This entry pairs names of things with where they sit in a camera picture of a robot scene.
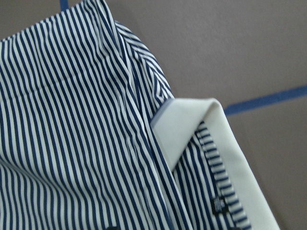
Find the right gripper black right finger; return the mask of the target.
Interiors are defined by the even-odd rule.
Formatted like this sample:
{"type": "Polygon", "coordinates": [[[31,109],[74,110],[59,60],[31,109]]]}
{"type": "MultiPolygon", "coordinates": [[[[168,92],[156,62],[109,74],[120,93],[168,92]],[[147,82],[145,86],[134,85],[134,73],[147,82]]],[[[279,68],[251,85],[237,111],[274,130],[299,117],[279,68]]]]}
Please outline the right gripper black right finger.
{"type": "Polygon", "coordinates": [[[231,227],[230,230],[241,230],[241,228],[235,226],[235,227],[231,227]]]}

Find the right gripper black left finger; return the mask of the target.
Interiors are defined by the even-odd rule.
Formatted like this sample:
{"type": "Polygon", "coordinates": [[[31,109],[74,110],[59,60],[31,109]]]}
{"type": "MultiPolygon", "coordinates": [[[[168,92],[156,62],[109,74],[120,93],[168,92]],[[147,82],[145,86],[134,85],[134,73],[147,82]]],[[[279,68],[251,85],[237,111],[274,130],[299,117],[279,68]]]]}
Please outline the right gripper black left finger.
{"type": "Polygon", "coordinates": [[[118,230],[118,226],[109,226],[106,230],[118,230]]]}

